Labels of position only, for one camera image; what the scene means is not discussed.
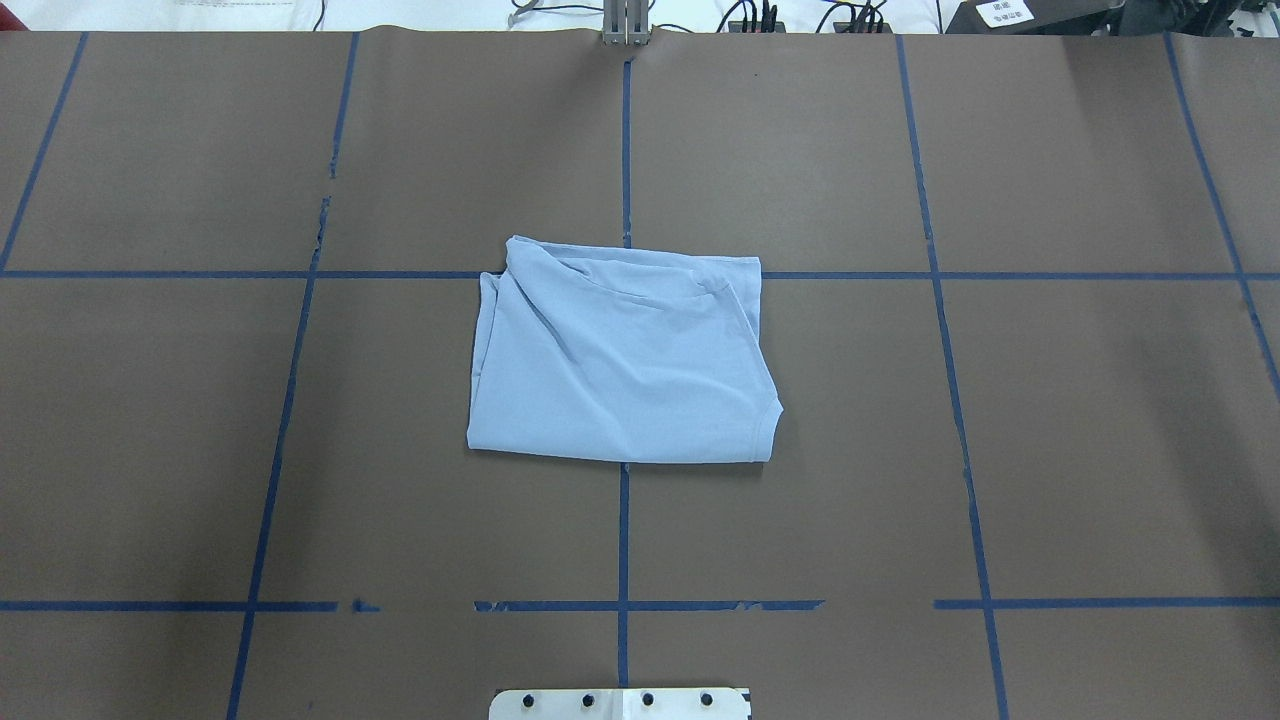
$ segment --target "white label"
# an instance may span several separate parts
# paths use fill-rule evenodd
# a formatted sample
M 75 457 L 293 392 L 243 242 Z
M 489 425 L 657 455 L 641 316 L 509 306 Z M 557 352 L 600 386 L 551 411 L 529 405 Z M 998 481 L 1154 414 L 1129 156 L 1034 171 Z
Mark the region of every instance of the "white label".
M 1014 26 L 1036 19 L 1023 0 L 996 0 L 978 5 L 978 14 L 982 15 L 982 22 L 987 23 L 987 27 Z

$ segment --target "grid line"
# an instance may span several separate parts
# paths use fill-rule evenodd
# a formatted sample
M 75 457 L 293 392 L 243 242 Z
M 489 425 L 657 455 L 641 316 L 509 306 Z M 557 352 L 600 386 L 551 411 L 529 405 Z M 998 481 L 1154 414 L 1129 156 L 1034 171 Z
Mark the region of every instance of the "grid line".
M 334 281 L 474 281 L 502 270 L 316 270 L 316 279 Z M 8 279 L 307 279 L 307 270 L 0 270 Z M 932 281 L 927 270 L 764 270 L 767 281 Z M 1280 282 L 1280 273 L 1075 273 L 1019 270 L 941 270 L 947 282 Z
M 938 251 L 933 236 L 933 218 L 929 213 L 929 195 L 924 183 L 924 163 L 920 156 L 920 136 L 915 126 L 915 108 L 911 101 L 911 79 L 906 64 L 906 46 L 902 36 L 895 36 L 897 45 L 899 72 L 902 77 L 902 102 L 906 110 L 906 128 L 911 142 L 911 160 L 915 165 L 915 188 L 920 200 L 920 220 L 924 225 L 925 247 L 929 255 L 929 275 L 933 283 L 933 304 L 938 315 L 938 334 L 942 340 L 942 359 L 947 369 L 947 388 L 951 396 L 951 415 L 960 439 L 960 454 L 964 460 L 964 484 L 969 495 L 969 533 L 973 541 L 974 564 L 978 570 L 978 589 L 983 602 L 991 601 L 991 579 L 987 574 L 987 553 L 982 539 L 982 518 L 978 511 L 978 493 L 973 486 L 973 464 L 969 457 L 969 437 L 965 432 L 964 407 L 960 404 L 960 386 L 956 379 L 955 354 L 951 350 L 951 329 L 947 324 L 946 301 L 942 295 L 942 272 L 938 266 Z M 1005 669 L 1000 657 L 1000 637 L 996 630 L 996 614 L 983 607 L 983 620 L 987 629 L 987 652 L 991 656 L 991 675 L 996 691 L 996 710 L 1001 720 L 1009 719 L 1009 700 L 1005 693 Z
M 934 610 L 1100 610 L 1155 607 L 1280 607 L 1280 597 L 1152 596 L 1152 597 L 1009 597 L 934 600 Z
M 13 254 L 13 246 L 18 241 L 18 229 L 22 227 L 23 215 L 27 214 L 27 202 L 31 201 L 31 193 L 36 190 L 36 181 L 40 179 L 40 169 L 45 164 L 45 154 L 49 152 L 49 143 L 54 141 L 54 131 L 58 129 L 58 120 L 63 117 L 63 106 L 67 105 L 67 96 L 70 95 L 72 81 L 76 79 L 76 70 L 79 69 L 79 61 L 84 56 L 84 45 L 87 44 L 88 33 L 82 32 L 79 41 L 76 44 L 72 63 L 67 68 L 67 77 L 63 78 L 63 88 L 58 92 L 58 101 L 54 102 L 54 110 L 49 115 L 49 124 L 45 126 L 45 136 L 40 140 L 40 149 L 36 150 L 36 159 L 31 163 L 27 184 L 23 186 L 18 208 L 13 211 L 13 222 L 9 223 L 9 234 L 5 236 L 4 249 L 0 250 L 0 272 L 9 264 L 9 255 Z
M 0 612 L 337 612 L 326 602 L 242 602 L 170 600 L 5 600 Z
M 1187 101 L 1187 91 L 1183 88 L 1183 73 L 1178 67 L 1178 53 L 1174 50 L 1174 36 L 1167 32 L 1165 33 L 1165 54 L 1169 58 L 1169 70 L 1172 74 L 1174 90 L 1178 94 L 1178 106 L 1183 111 L 1183 120 L 1187 123 L 1187 135 L 1190 137 L 1192 150 L 1196 152 L 1196 163 L 1199 164 L 1201 177 L 1204 178 L 1204 190 L 1208 192 L 1210 202 L 1213 204 L 1217 227 L 1222 231 L 1222 242 L 1226 243 L 1226 254 L 1231 258 L 1231 268 L 1235 270 L 1236 282 L 1240 284 L 1240 295 L 1244 296 L 1244 306 L 1249 313 L 1253 334 L 1257 337 L 1258 346 L 1262 350 L 1262 360 L 1267 368 L 1267 377 L 1271 379 L 1271 389 L 1275 392 L 1276 400 L 1280 400 L 1280 374 L 1276 373 L 1276 359 L 1271 354 L 1271 343 L 1267 342 L 1267 333 L 1262 328 L 1258 309 L 1253 304 L 1253 291 L 1249 290 L 1249 281 L 1244 275 L 1240 252 L 1235 247 L 1235 237 L 1231 234 L 1230 223 L 1226 222 L 1222 199 L 1217 193 L 1217 183 L 1213 182 L 1213 173 L 1208 169 L 1204 147 L 1201 145 L 1199 132 L 1196 129 L 1196 119 L 1192 117 L 1190 104 Z
M 5 237 L 3 250 L 0 250 L 0 278 L 8 279 L 306 279 L 307 286 L 303 292 L 302 309 L 300 314 L 298 331 L 294 340 L 293 356 L 291 360 L 289 379 L 285 389 L 284 407 L 282 409 L 280 427 L 276 437 L 276 451 L 273 459 L 271 478 L 269 480 L 266 501 L 264 507 L 262 527 L 260 529 L 257 552 L 255 555 L 253 574 L 250 583 L 247 601 L 0 601 L 0 612 L 243 612 L 244 626 L 242 628 L 241 650 L 237 656 L 237 669 L 232 685 L 232 696 L 228 706 L 228 719 L 236 717 L 238 710 L 239 691 L 243 684 L 244 669 L 247 665 L 248 648 L 253 628 L 253 618 L 259 612 L 337 612 L 339 603 L 333 601 L 323 602 L 260 602 L 261 574 L 265 564 L 265 550 L 270 532 L 271 515 L 274 512 L 275 492 L 279 484 L 280 466 L 283 462 L 284 436 L 288 419 L 292 413 L 292 401 L 296 392 L 297 366 L 306 331 L 310 304 L 314 296 L 315 283 L 319 279 L 476 279 L 477 270 L 320 270 L 319 259 L 324 238 L 324 227 L 330 205 L 330 197 L 325 197 L 320 210 L 320 229 L 316 247 L 312 252 L 308 270 L 9 270 L 6 264 L 14 250 L 14 245 L 22 225 L 27 204 L 35 191 L 44 159 L 51 145 L 63 108 L 69 96 L 74 76 L 79 67 L 84 47 L 88 41 L 87 32 L 81 33 L 68 67 L 67 76 L 58 100 L 54 105 L 49 124 L 46 126 L 41 145 L 37 150 L 32 169 L 28 174 L 22 197 L 17 206 L 9 232 Z M 933 607 L 946 611 L 974 611 L 984 614 L 987 625 L 988 646 L 992 661 L 993 680 L 996 684 L 997 707 L 1002 719 L 1007 717 L 1007 700 L 1004 688 L 1004 670 L 1000 660 L 998 638 L 996 634 L 995 612 L 1018 610 L 1091 610 L 1091 609 L 1161 609 L 1161 607 L 1280 607 L 1280 597 L 1197 597 L 1197 596 L 1169 596 L 1169 597 L 1080 597 L 1080 598 L 993 598 L 991 597 L 989 578 L 987 575 L 986 556 L 982 543 L 980 518 L 978 501 L 973 483 L 973 470 L 969 457 L 968 439 L 964 427 L 964 413 L 960 404 L 959 386 L 955 372 L 955 359 L 950 342 L 950 328 L 947 325 L 942 281 L 1050 281 L 1050 282 L 1236 282 L 1240 287 L 1251 324 L 1262 350 L 1267 366 L 1267 374 L 1272 388 L 1280 400 L 1280 377 L 1276 372 L 1276 361 L 1271 351 L 1268 340 L 1262 328 L 1251 282 L 1280 282 L 1280 273 L 1247 273 L 1243 268 L 1234 236 L 1231 233 L 1221 199 L 1208 168 L 1203 146 L 1201 143 L 1189 102 L 1184 91 L 1181 73 L 1178 64 L 1176 53 L 1170 35 L 1165 35 L 1165 47 L 1179 105 L 1187 124 L 1189 140 L 1201 168 L 1206 190 L 1210 195 L 1215 215 L 1219 222 L 1222 240 L 1231 260 L 1231 273 L 1073 273 L 1073 272 L 943 272 L 937 258 L 932 217 L 928 205 L 924 168 L 920 156 L 919 136 L 915 124 L 913 100 L 910 94 L 910 78 L 908 72 L 906 50 L 901 37 L 896 37 L 899 67 L 904 102 L 908 118 L 908 129 L 911 141 L 913 161 L 916 176 L 916 190 L 920 201 L 922 222 L 929 256 L 929 270 L 845 270 L 845 272 L 764 272 L 764 279 L 769 281 L 929 281 L 934 291 L 936 310 L 938 315 L 940 336 L 943 348 L 943 359 L 947 366 L 948 389 L 952 401 L 952 414 L 964 459 L 964 475 L 969 493 L 970 530 L 973 534 L 975 564 L 979 577 L 980 598 L 947 598 L 936 600 Z M 338 156 L 340 150 L 344 115 L 349 100 L 353 82 L 355 61 L 358 49 L 360 33 L 352 33 L 348 50 L 346 76 L 339 101 L 338 118 L 334 128 L 333 155 L 329 161 L 329 177 L 337 177 Z M 631 247 L 631 69 L 632 60 L 623 64 L 623 94 L 622 94 L 622 208 L 623 247 Z M 499 601 L 476 602 L 477 612 L 616 612 L 618 615 L 618 682 L 620 687 L 626 687 L 628 680 L 627 669 L 627 616 L 630 612 L 705 612 L 705 611 L 812 611 L 823 605 L 824 601 L 751 601 L 751 600 L 723 600 L 723 601 L 632 601 L 630 600 L 630 468 L 620 464 L 620 525 L 618 525 L 618 598 L 617 601 Z
M 280 425 L 275 434 L 275 455 L 271 457 L 271 475 L 266 483 L 266 500 L 262 503 L 262 524 L 257 534 L 257 550 L 253 555 L 253 573 L 250 575 L 248 603 L 244 609 L 244 623 L 241 628 L 239 650 L 236 653 L 236 671 L 232 675 L 230 697 L 227 701 L 227 720 L 236 720 L 239 712 L 239 696 L 244 685 L 244 671 L 248 667 L 250 644 L 253 641 L 253 620 L 257 614 L 257 600 L 262 588 L 262 569 L 266 565 L 266 547 L 271 537 L 271 519 L 275 514 L 275 500 L 280 487 L 280 471 L 284 466 L 284 439 L 293 418 L 293 398 L 298 387 L 298 364 L 302 359 L 302 341 L 307 334 L 311 318 L 311 299 L 316 287 L 316 268 L 320 265 L 320 251 L 324 250 L 324 231 L 329 220 L 332 197 L 320 202 L 320 229 L 316 233 L 316 246 L 311 252 L 311 266 L 307 284 L 302 292 L 302 310 L 298 314 L 298 329 L 293 338 L 293 355 L 289 359 L 289 379 L 284 387 L 284 406 L 280 410 Z

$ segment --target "light blue shirt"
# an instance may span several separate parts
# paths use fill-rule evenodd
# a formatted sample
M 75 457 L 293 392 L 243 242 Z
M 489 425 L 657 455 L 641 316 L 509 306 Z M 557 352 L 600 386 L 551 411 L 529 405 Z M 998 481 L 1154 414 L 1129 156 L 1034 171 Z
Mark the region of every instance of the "light blue shirt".
M 782 405 L 760 260 L 507 241 L 480 275 L 467 445 L 630 462 L 760 462 Z

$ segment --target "black cable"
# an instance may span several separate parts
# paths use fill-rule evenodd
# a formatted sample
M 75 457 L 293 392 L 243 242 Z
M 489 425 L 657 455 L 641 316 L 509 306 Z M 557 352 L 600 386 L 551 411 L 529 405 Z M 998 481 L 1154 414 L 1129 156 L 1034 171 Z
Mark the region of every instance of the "black cable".
M 849 22 L 850 23 L 854 22 L 854 13 L 856 13 L 858 10 L 854 9 L 852 3 L 832 3 L 831 8 L 827 8 L 827 13 L 822 15 L 820 20 L 818 20 L 818 29 L 813 31 L 813 33 L 818 35 L 819 32 L 822 32 L 822 26 L 827 24 L 827 18 L 829 18 L 832 13 L 835 13 L 841 8 L 849 8 Z
M 822 32 L 822 26 L 827 24 L 827 18 L 836 12 L 837 8 L 849 8 L 849 26 L 845 27 L 842 32 L 845 33 L 877 33 L 884 29 L 884 14 L 881 13 L 881 8 L 884 6 L 888 0 L 881 0 L 879 5 L 872 5 L 870 0 L 863 4 L 858 3 L 832 3 L 827 13 L 822 15 L 818 20 L 818 28 L 813 31 L 814 35 Z
M 604 12 L 603 8 L 596 8 L 594 5 L 577 5 L 577 4 L 573 4 L 573 5 L 548 5 L 545 8 L 535 8 L 534 5 L 538 4 L 538 3 L 540 3 L 540 1 L 541 0 L 534 0 L 532 3 L 530 3 L 527 5 L 521 5 L 520 3 L 516 3 L 516 0 L 511 0 L 511 4 L 515 5 L 517 10 L 522 10 L 525 13 L 550 12 L 550 10 L 591 10 L 594 13 L 603 13 Z
M 524 5 L 521 5 L 516 0 L 511 0 L 511 6 L 516 9 L 516 14 L 517 15 L 521 14 L 521 13 L 535 13 L 535 12 L 539 12 L 539 10 L 541 10 L 541 12 L 549 12 L 549 10 L 591 10 L 593 13 L 603 13 L 604 12 L 604 8 L 596 8 L 595 5 L 579 5 L 579 4 L 572 4 L 572 5 L 548 5 L 545 8 L 539 8 L 536 5 L 541 0 L 530 0 L 529 3 L 525 3 Z M 657 4 L 658 4 L 658 0 L 649 0 L 649 9 L 652 10 L 653 6 L 657 5 Z
M 721 18 L 721 24 L 716 26 L 716 32 L 723 32 L 724 26 L 728 24 L 728 17 L 733 14 L 739 6 L 742 8 L 742 32 L 746 32 L 746 6 L 750 5 L 751 10 L 755 10 L 755 0 L 737 0 L 724 10 L 724 17 Z

